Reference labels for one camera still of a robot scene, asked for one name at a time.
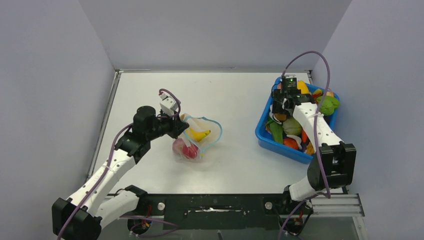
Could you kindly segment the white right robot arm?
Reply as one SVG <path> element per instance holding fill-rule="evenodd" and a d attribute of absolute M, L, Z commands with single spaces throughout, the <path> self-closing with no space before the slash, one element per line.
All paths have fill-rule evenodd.
<path fill-rule="evenodd" d="M 350 185 L 357 150 L 333 132 L 314 98 L 298 89 L 296 78 L 282 77 L 280 82 L 281 87 L 271 94 L 272 113 L 289 113 L 300 124 L 315 151 L 306 177 L 288 186 L 289 195 L 281 199 L 282 209 L 292 214 L 301 207 L 302 200 Z"/>

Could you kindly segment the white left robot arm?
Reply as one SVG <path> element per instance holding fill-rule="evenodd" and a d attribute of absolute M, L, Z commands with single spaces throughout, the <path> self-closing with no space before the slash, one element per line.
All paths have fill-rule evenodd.
<path fill-rule="evenodd" d="M 59 240 L 96 240 L 101 231 L 123 214 L 136 209 L 146 194 L 130 186 L 118 196 L 106 196 L 150 150 L 151 142 L 168 135 L 176 139 L 189 124 L 179 117 L 156 115 L 151 106 L 139 107 L 133 122 L 115 136 L 106 162 L 68 198 L 52 206 L 52 230 Z"/>

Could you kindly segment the red toy apple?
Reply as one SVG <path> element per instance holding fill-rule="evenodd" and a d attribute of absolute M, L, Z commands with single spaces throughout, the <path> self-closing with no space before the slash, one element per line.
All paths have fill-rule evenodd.
<path fill-rule="evenodd" d="M 194 144 L 191 144 L 190 146 L 183 145 L 182 147 L 182 155 L 186 159 L 196 159 L 198 157 L 198 151 L 199 148 Z"/>

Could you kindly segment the clear zip top bag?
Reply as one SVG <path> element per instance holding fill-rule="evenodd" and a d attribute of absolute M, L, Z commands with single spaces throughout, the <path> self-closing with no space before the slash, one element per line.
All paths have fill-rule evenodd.
<path fill-rule="evenodd" d="M 177 161 L 200 161 L 206 151 L 216 145 L 222 135 L 222 125 L 206 117 L 194 117 L 187 113 L 180 119 L 189 125 L 172 143 L 172 152 Z"/>

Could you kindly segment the yellow toy banana bunch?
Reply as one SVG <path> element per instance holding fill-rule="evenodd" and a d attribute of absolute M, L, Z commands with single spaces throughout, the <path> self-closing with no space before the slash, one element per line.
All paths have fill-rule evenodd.
<path fill-rule="evenodd" d="M 201 142 L 211 133 L 211 130 L 195 131 L 191 127 L 188 128 L 188 136 L 195 142 Z"/>

